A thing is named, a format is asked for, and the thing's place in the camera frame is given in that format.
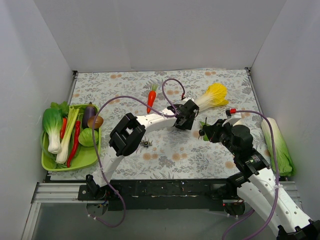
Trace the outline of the black key bunch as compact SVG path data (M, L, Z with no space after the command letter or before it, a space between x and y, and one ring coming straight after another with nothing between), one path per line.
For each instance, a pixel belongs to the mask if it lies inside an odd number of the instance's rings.
M209 141L210 139L208 138L208 136L206 135L205 131L203 130L204 126L211 126L209 123L207 123L207 117L205 118L205 121L200 121L200 130L198 131L199 137L201 138L203 141Z

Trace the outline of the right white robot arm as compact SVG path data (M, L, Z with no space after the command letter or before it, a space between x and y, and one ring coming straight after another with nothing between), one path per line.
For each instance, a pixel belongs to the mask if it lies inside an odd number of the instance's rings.
M245 200L278 240L316 240L320 236L320 222L304 213L279 184L268 162L253 147L248 127L219 119L213 125L204 125L199 135L207 136L211 143L221 143L233 154L240 172L229 177L227 195Z

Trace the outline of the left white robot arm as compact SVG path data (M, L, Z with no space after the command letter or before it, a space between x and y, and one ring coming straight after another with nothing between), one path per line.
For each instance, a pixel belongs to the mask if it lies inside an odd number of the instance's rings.
M127 113L110 133L106 155L99 159L99 169L86 176L89 194L95 200L106 196L106 185L124 157L133 154L141 145L145 134L175 127L191 130L200 108L190 98L183 104L168 106L159 113L134 116Z

